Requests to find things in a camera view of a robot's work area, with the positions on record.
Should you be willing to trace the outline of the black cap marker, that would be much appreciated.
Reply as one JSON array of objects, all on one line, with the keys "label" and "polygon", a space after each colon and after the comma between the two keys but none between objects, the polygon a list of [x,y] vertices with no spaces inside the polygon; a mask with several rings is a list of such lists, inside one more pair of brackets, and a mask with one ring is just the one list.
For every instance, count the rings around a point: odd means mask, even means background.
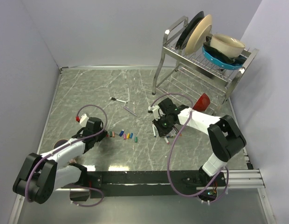
[{"label": "black cap marker", "polygon": [[120,99],[117,99],[117,98],[114,98],[114,97],[111,97],[110,100],[118,101],[118,102],[121,102],[121,103],[124,103],[124,104],[127,104],[127,103],[128,103],[127,101],[120,100]]}]

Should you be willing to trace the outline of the red cap marker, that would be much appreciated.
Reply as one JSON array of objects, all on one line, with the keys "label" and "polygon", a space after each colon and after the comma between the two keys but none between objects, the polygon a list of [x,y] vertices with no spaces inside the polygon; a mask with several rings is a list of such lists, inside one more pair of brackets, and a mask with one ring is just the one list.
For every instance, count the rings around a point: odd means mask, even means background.
[{"label": "red cap marker", "polygon": [[153,124],[152,124],[152,130],[153,130],[154,137],[156,137],[156,130],[155,130],[155,126]]}]

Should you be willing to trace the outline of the pink cap marker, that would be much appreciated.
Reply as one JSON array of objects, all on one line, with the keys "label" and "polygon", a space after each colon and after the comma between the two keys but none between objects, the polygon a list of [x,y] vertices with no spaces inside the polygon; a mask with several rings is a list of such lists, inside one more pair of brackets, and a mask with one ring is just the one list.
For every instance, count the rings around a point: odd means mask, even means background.
[{"label": "pink cap marker", "polygon": [[165,142],[167,143],[167,145],[170,144],[170,142],[168,141],[168,138],[164,136]]}]

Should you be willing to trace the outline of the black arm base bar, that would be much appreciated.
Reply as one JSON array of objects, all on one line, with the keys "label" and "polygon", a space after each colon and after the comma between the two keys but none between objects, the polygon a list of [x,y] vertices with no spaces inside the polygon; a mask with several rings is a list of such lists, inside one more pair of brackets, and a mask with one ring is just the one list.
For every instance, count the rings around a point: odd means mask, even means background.
[{"label": "black arm base bar", "polygon": [[[170,171],[170,177],[174,187],[185,195],[197,193],[211,180],[198,170]],[[88,180],[84,186],[101,190],[105,197],[176,194],[166,171],[91,171]]]}]

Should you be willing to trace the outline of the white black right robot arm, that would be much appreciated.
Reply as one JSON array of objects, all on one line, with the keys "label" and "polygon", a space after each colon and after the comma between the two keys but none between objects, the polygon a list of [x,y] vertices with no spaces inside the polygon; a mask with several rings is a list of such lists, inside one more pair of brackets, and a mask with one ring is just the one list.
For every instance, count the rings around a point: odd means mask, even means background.
[{"label": "white black right robot arm", "polygon": [[186,105],[176,106],[171,99],[166,98],[158,105],[149,106],[153,113],[153,125],[160,137],[167,136],[175,125],[188,126],[209,137],[212,154],[201,167],[200,182],[210,186],[216,179],[215,174],[227,162],[239,153],[247,144],[242,132],[233,117],[212,116],[198,112]]}]

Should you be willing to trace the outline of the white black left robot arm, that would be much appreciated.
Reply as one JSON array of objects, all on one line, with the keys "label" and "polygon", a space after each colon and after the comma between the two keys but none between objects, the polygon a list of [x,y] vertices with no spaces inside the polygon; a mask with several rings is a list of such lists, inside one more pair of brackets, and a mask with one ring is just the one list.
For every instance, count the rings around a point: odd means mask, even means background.
[{"label": "white black left robot arm", "polygon": [[29,202],[42,204],[54,190],[69,184],[87,187],[87,168],[70,160],[88,152],[106,135],[102,120],[91,117],[72,138],[56,144],[53,150],[43,154],[30,153],[16,177],[13,192]]}]

